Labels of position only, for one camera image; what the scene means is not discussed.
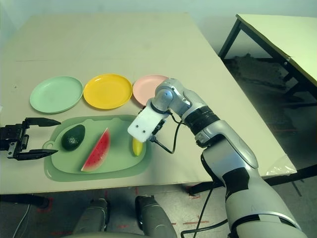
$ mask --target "black cable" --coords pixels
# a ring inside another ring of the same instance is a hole
[[[162,147],[164,150],[166,150],[168,153],[170,154],[174,154],[175,152],[175,148],[176,148],[176,138],[177,138],[177,134],[178,134],[178,130],[180,128],[180,125],[183,124],[183,122],[178,122],[176,131],[175,131],[175,135],[174,135],[174,144],[173,144],[173,150],[170,151],[169,149],[167,149],[163,144],[161,144],[158,140],[154,139],[153,142],[158,144],[160,147]]]
[[[174,122],[176,122],[177,124],[180,124],[180,123],[181,123],[181,124],[184,124],[182,121],[177,121],[177,120],[175,119],[173,113],[170,113],[170,115],[172,116]]]
[[[214,183],[212,183],[212,185],[211,185],[210,191],[209,191],[209,193],[208,193],[208,196],[207,196],[206,201],[205,201],[205,203],[204,203],[202,212],[201,212],[201,214],[200,214],[200,217],[199,217],[199,220],[198,220],[196,229],[182,231],[182,232],[180,233],[181,238],[184,238],[184,234],[189,234],[189,233],[194,233],[193,238],[195,238],[197,232],[203,232],[203,231],[211,230],[211,229],[220,227],[220,226],[222,226],[223,224],[226,224],[226,223],[228,222],[228,220],[225,219],[225,220],[223,220],[222,222],[219,222],[219,223],[217,223],[217,224],[211,225],[211,226],[209,226],[209,227],[199,228],[199,225],[200,225],[200,223],[201,223],[201,221],[202,221],[203,214],[204,214],[205,208],[206,208],[206,206],[207,206],[208,200],[209,200],[209,198],[210,198],[210,196],[211,196],[211,193],[212,193],[213,188],[214,188]]]
[[[219,223],[217,223],[217,224],[211,225],[211,226],[209,226],[209,227],[203,227],[203,228],[199,228],[199,229],[193,229],[193,230],[182,231],[182,232],[180,233],[180,236],[181,236],[181,238],[185,238],[185,237],[184,237],[184,234],[189,234],[189,233],[194,233],[194,232],[208,231],[208,230],[211,230],[211,229],[215,229],[215,228],[217,228],[217,227],[220,227],[220,226],[226,224],[227,222],[228,222],[228,220],[225,219],[225,220],[223,220],[222,222],[219,222]]]
[[[205,203],[204,203],[204,206],[203,206],[202,212],[200,213],[200,217],[199,217],[199,220],[198,220],[198,223],[197,223],[196,229],[198,229],[198,228],[199,228],[200,222],[202,221],[202,218],[203,218],[203,214],[204,214],[205,208],[206,208],[206,206],[207,206],[207,203],[208,203],[209,198],[210,198],[210,196],[211,196],[211,193],[212,193],[212,191],[213,191],[213,187],[214,187],[214,183],[212,183],[212,184],[211,184],[211,188],[210,188],[210,191],[209,191],[208,196],[207,196],[207,198],[206,198],[206,201],[205,201]]]

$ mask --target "avocado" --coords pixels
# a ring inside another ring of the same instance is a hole
[[[61,138],[61,145],[65,150],[75,150],[85,137],[85,127],[83,125],[77,125],[72,129],[65,132]]]

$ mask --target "cable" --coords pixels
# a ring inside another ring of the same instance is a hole
[[[222,222],[219,222],[219,223],[217,223],[217,224],[211,225],[211,226],[209,226],[209,227],[199,228],[200,222],[202,221],[203,214],[204,214],[205,208],[206,208],[206,206],[207,206],[208,200],[209,200],[209,198],[210,198],[210,196],[211,196],[211,193],[212,193],[213,188],[214,188],[214,183],[212,183],[212,185],[211,185],[210,191],[209,191],[209,193],[208,193],[208,196],[207,196],[206,201],[205,201],[205,203],[204,203],[202,212],[201,212],[201,214],[200,214],[200,217],[199,217],[199,220],[198,220],[196,229],[182,231],[182,232],[180,233],[181,238],[184,238],[184,234],[189,234],[189,233],[194,233],[193,238],[195,238],[197,232],[203,232],[203,231],[211,230],[211,229],[220,227],[220,226],[222,226],[222,225],[224,225],[224,224],[226,224],[226,223],[228,222],[228,220],[225,219],[225,220],[223,220]]]
[[[211,229],[215,229],[215,228],[217,228],[217,227],[220,227],[220,226],[226,224],[227,222],[228,222],[228,220],[225,219],[225,220],[223,220],[222,222],[219,222],[219,223],[217,223],[217,224],[211,225],[211,226],[209,226],[209,227],[203,227],[203,228],[199,228],[199,229],[193,229],[193,230],[182,231],[182,232],[180,233],[180,236],[181,236],[181,238],[185,238],[185,237],[184,237],[184,234],[189,234],[189,233],[194,233],[194,232],[197,233],[197,232],[208,231],[208,230],[211,230]]]
[[[18,226],[17,226],[16,229],[15,229],[15,232],[14,232],[12,238],[15,238],[15,236],[16,236],[18,230],[20,229],[20,226],[21,226],[22,222],[24,221],[26,215],[28,214],[28,212],[29,212],[29,210],[30,210],[30,207],[31,207],[31,204],[28,205],[28,207],[27,207],[27,209],[26,209],[26,211],[25,211],[25,213],[24,213],[24,215],[23,215],[21,221],[19,222]]]
[[[176,139],[177,139],[177,134],[178,134],[178,130],[180,128],[180,125],[181,124],[184,124],[182,121],[181,122],[178,122],[178,125],[177,125],[177,128],[176,128],[176,131],[175,131],[175,135],[174,135],[174,144],[173,144],[173,150],[170,151],[169,149],[167,149],[163,144],[161,144],[156,138],[153,140],[153,142],[157,145],[159,145],[160,147],[162,147],[164,150],[166,150],[168,153],[170,154],[174,154],[175,152],[175,148],[176,148]]]
[[[180,123],[181,123],[181,124],[184,124],[182,121],[177,121],[177,120],[175,119],[173,113],[169,113],[169,114],[172,116],[174,122],[176,122],[177,124],[180,124]]]
[[[206,208],[206,206],[207,206],[207,203],[208,203],[209,198],[210,198],[210,196],[211,196],[211,193],[212,193],[212,191],[213,191],[213,187],[214,187],[214,183],[212,183],[212,184],[211,184],[211,188],[210,188],[210,191],[209,191],[208,196],[207,196],[207,198],[206,198],[206,201],[205,201],[205,203],[204,203],[204,206],[203,206],[202,212],[200,213],[200,217],[199,217],[199,220],[198,220],[198,223],[197,223],[196,229],[198,229],[198,228],[199,228],[200,222],[202,221],[202,218],[203,218],[203,214],[204,214],[205,208]]]

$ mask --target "plastic sheet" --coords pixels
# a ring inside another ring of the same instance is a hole
[[[278,159],[266,172],[266,176],[290,175],[296,173],[296,168],[287,155]]]

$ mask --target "plate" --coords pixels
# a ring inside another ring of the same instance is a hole
[[[70,76],[49,78],[38,84],[30,96],[30,104],[42,113],[60,113],[73,107],[83,95],[81,82]]]
[[[132,84],[117,74],[102,74],[91,79],[84,88],[84,98],[99,109],[114,109],[127,103],[132,96]]]
[[[157,86],[163,83],[168,77],[163,75],[146,75],[139,78],[133,85],[133,95],[135,99],[145,106],[148,99],[155,96]]]

